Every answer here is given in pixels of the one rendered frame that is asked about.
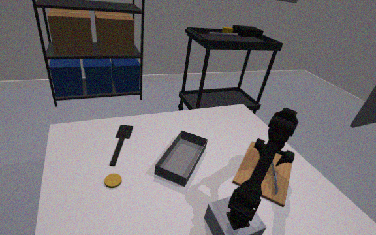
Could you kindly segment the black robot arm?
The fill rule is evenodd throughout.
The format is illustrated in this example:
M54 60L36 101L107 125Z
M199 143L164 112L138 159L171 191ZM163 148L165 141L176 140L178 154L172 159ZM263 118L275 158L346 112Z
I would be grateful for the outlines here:
M250 226L249 220L252 221L261 202L261 183L279 147L293 136L298 124L296 114L294 110L283 108L272 116L268 124L268 142L252 175L234 190L230 198L227 218L233 230Z

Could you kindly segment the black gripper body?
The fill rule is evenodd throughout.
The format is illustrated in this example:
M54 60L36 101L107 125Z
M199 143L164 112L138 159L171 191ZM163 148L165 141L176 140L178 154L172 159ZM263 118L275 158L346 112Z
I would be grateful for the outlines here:
M255 143L254 148L262 151L265 148L265 146L266 146L266 144L264 144L264 142L265 141L263 141L263 140L261 140L261 139L258 138L257 141L256 141L256 143ZM283 148L283 146L284 146L284 144L282 144L279 147L279 149L277 151L277 154L282 155L283 159L285 159L289 163L292 163L293 160L294 160L294 152L291 152L291 151L288 151L288 150L287 150L287 152L281 151L282 148Z

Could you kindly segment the wooden board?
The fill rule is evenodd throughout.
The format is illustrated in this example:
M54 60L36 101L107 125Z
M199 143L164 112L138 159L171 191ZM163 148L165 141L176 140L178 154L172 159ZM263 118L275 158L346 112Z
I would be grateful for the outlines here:
M241 186L241 184L248 180L252 175L259 160L259 152L256 148L254 148L255 143L256 142L252 141L232 183ZM278 193L275 194L274 175L272 171L272 166L270 166L261 183L261 197L284 207L292 163L281 163L280 165L276 166L278 160L280 160L281 157L282 155L276 153L273 159L274 169L277 174L278 180Z

